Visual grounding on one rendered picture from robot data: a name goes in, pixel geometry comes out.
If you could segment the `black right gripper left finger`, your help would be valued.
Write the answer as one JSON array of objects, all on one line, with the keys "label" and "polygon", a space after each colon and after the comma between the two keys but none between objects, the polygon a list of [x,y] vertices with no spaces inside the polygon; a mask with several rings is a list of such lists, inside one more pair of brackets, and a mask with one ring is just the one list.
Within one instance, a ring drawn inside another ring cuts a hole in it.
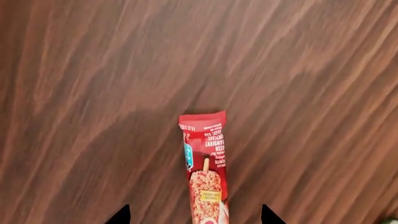
[{"label": "black right gripper left finger", "polygon": [[131,212],[129,205],[126,204],[116,212],[105,224],[130,224]]}]

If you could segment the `red strawberry dessert bar wrapper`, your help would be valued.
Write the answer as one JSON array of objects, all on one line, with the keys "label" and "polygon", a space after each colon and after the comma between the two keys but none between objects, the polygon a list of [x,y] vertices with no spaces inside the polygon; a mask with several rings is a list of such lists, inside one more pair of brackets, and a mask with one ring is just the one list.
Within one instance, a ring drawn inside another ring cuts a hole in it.
[{"label": "red strawberry dessert bar wrapper", "polygon": [[230,224],[223,128],[226,112],[187,114],[183,133],[192,224]]}]

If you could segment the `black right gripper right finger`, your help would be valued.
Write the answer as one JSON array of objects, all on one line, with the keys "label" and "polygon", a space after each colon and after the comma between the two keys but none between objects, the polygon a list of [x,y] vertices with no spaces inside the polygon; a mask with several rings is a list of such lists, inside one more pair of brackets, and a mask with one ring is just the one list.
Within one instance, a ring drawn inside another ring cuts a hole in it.
[{"label": "black right gripper right finger", "polygon": [[275,214],[267,205],[262,205],[261,222],[262,224],[286,224],[286,222]]}]

